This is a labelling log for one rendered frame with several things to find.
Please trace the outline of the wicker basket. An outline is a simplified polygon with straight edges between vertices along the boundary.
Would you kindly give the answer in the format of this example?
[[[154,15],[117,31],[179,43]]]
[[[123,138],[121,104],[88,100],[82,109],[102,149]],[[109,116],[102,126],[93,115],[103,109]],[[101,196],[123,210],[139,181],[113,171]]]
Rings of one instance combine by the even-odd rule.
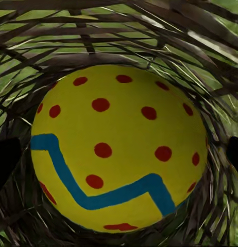
[[[116,4],[125,4],[144,15],[122,13],[106,7]],[[100,14],[89,10],[89,8],[94,7],[102,7],[114,13]],[[6,247],[41,247],[39,245],[40,242],[43,242],[47,247],[68,247],[65,242],[73,244],[75,247],[131,247],[132,244],[146,237],[145,240],[136,246],[143,247],[155,237],[159,236],[163,241],[154,247],[159,247],[164,242],[167,243],[166,247],[191,247],[199,230],[203,230],[200,242],[193,247],[200,247],[207,238],[210,239],[208,247],[230,247],[229,230],[238,207],[238,194],[232,180],[232,175],[235,178],[238,188],[238,173],[236,180],[233,165],[230,164],[230,160],[226,156],[227,145],[223,143],[222,135],[229,142],[229,140],[234,139],[228,134],[233,138],[237,137],[238,129],[229,121],[229,124],[234,130],[234,132],[232,132],[222,123],[219,117],[219,115],[222,116],[222,114],[215,108],[214,102],[224,110],[227,118],[229,116],[235,121],[223,105],[233,112],[238,120],[238,113],[230,96],[230,94],[233,94],[238,100],[238,68],[206,55],[199,48],[208,50],[236,64],[238,67],[238,54],[232,48],[234,47],[238,50],[238,35],[210,14],[210,12],[236,24],[238,24],[238,16],[212,4],[208,0],[0,0],[0,10],[13,10],[13,12],[0,17],[0,26],[5,23],[25,23],[25,25],[16,29],[0,30],[0,55],[3,55],[0,58],[0,66],[12,61],[0,74],[0,80],[3,76],[20,70],[0,90],[1,95],[5,89],[12,86],[8,94],[0,97],[0,118],[6,112],[4,123],[1,125],[0,141],[11,139],[19,121],[22,123],[16,137],[19,135],[23,123],[28,125],[20,136],[20,142],[29,132],[25,144],[20,146],[23,150],[23,156],[21,157],[21,179],[16,179],[10,175],[8,181],[0,191],[0,232],[4,231],[9,239],[8,241],[0,234],[2,243],[5,244]],[[29,10],[56,10],[56,12],[38,19],[14,20]],[[53,17],[62,10],[68,10],[70,16]],[[82,15],[81,11],[91,13],[92,15]],[[129,28],[106,28],[98,24],[111,22],[118,22]],[[136,28],[126,24],[126,22],[139,22],[146,28]],[[58,24],[53,27],[35,27],[39,23]],[[76,23],[76,27],[61,27],[67,23]],[[159,36],[151,34],[147,32],[147,30],[151,30]],[[118,32],[130,31],[139,31],[151,38],[128,38],[118,34]],[[78,34],[81,36],[75,39],[58,40],[58,38],[65,35]],[[15,37],[26,36],[29,37],[20,42],[10,41]],[[51,40],[33,41],[33,39],[40,36],[56,37]],[[140,42],[140,40],[150,39],[158,40],[157,46]],[[99,46],[94,46],[93,44],[101,42],[109,43],[111,44],[110,47],[117,47],[124,51],[103,52],[95,49],[95,47]],[[20,47],[23,44],[29,43],[40,44],[35,47]],[[43,46],[46,43],[61,44],[59,46]],[[70,43],[84,43],[85,46],[67,46]],[[178,56],[167,45],[194,57],[203,66],[199,66],[186,58]],[[130,51],[124,46],[129,46],[141,51]],[[79,47],[86,47],[87,49],[83,52],[54,52],[59,48]],[[44,48],[49,48],[49,50],[43,53],[27,53],[33,49]],[[18,50],[26,51],[18,53]],[[11,58],[2,62],[7,55]],[[142,64],[141,62],[125,55],[135,55],[139,58],[143,58],[149,61],[148,66],[146,68],[139,67],[137,64]],[[47,56],[52,57],[44,61],[40,60]],[[163,70],[162,67],[164,66],[155,60],[156,57],[163,60],[172,71],[180,76],[180,78],[177,77],[178,79],[185,81],[194,90],[179,84],[172,78],[171,74]],[[15,60],[18,60],[20,63],[11,68]],[[166,73],[172,81],[160,73],[159,70],[153,66],[153,63],[157,64],[158,67],[163,70],[162,72]],[[187,81],[184,76],[178,72],[173,63],[184,71],[194,82]],[[211,80],[212,78],[190,68],[186,63],[209,71],[217,79],[217,82],[224,87],[220,89],[211,88],[197,74]],[[29,181],[25,179],[27,153],[31,152],[29,146],[31,145],[31,130],[33,125],[33,120],[31,121],[26,118],[28,111],[40,105],[47,92],[65,76],[79,69],[103,64],[131,65],[151,73],[152,71],[149,70],[149,68],[152,67],[160,74],[160,77],[166,79],[183,92],[202,117],[208,135],[208,154],[205,169],[200,183],[197,185],[197,194],[189,208],[188,215],[184,215],[184,222],[165,239],[160,233],[175,220],[177,216],[163,227],[161,226],[165,218],[154,225],[143,228],[136,237],[129,241],[127,235],[132,232],[106,235],[97,232],[88,233],[74,230],[66,222],[65,217],[61,216],[57,210],[55,212],[52,207],[43,200],[42,191],[36,178],[32,160],[32,203],[41,221],[31,213],[33,208],[28,208],[25,202],[25,184],[26,181]],[[180,65],[190,70],[203,85],[199,85]],[[29,66],[37,70],[37,72],[9,86],[15,77],[18,76],[24,68]],[[223,77],[233,83],[228,84]],[[34,83],[36,84],[31,90],[19,95],[22,89]],[[193,85],[201,88],[205,94],[201,94]],[[9,100],[7,99],[11,94],[17,91],[19,91],[17,95]],[[229,95],[234,111],[220,98],[224,95]],[[5,107],[4,105],[8,102],[10,104]],[[209,127],[205,117],[213,124],[215,131]],[[238,122],[235,121],[235,123],[238,125]],[[220,167],[218,166],[217,158],[220,160]],[[216,180],[217,168],[219,170],[218,184]],[[227,191],[224,188],[224,173],[227,176]],[[18,186],[18,182],[22,184],[22,192]],[[37,192],[39,192],[44,211],[39,207]],[[224,194],[227,195],[228,205],[223,210]],[[237,203],[237,207],[230,219],[232,201]],[[205,226],[204,222],[212,211],[213,215],[209,219],[207,226]],[[57,222],[52,219],[51,214],[58,218]],[[40,215],[49,220],[52,226],[51,228],[47,227]],[[219,222],[215,227],[217,216],[219,216]],[[222,236],[222,226],[225,216],[227,216],[227,227]],[[182,234],[174,241],[174,238],[178,235],[187,219],[189,220]],[[40,235],[36,222],[45,231],[43,236]],[[39,237],[37,242],[35,242],[28,226]],[[68,238],[53,231],[53,229],[62,231]],[[166,240],[174,232],[175,234],[171,240],[167,242]],[[57,242],[54,243],[46,239],[46,235],[50,235]],[[121,245],[103,243],[110,239],[122,239],[124,237],[127,241]],[[2,247],[1,244],[0,247]]]

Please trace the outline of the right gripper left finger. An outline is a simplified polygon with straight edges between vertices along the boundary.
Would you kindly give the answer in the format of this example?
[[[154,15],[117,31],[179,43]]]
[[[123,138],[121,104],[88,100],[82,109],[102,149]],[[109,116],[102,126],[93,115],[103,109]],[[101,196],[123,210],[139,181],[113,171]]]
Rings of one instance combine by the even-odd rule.
[[[13,176],[13,170],[16,169],[19,160],[21,173],[21,157],[23,156],[23,150],[20,148],[20,136],[18,136],[0,141],[0,191],[8,181],[10,175]]]

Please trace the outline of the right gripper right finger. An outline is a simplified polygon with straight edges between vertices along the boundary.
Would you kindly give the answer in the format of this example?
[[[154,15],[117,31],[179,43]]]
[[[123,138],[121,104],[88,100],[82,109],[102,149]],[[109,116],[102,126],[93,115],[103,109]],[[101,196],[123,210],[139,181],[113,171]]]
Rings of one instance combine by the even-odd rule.
[[[238,172],[238,135],[237,137],[232,137],[230,134],[228,134],[232,139],[234,140],[229,140],[229,142],[226,144],[226,156],[230,160],[230,164],[234,165],[235,169]]]

